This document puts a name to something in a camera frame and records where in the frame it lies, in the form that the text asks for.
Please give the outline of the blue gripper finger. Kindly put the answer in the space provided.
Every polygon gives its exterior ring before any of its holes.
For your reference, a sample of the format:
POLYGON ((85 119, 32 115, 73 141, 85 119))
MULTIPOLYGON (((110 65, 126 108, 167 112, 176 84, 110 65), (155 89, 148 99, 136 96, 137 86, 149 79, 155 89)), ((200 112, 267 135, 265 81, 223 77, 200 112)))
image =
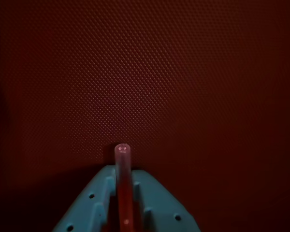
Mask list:
POLYGON ((110 198, 116 195, 116 168, 103 167, 78 195, 53 231, 100 232, 107 224, 110 198))
POLYGON ((132 171, 133 199, 140 205, 144 230, 150 232, 199 232, 186 208, 152 175, 132 171))

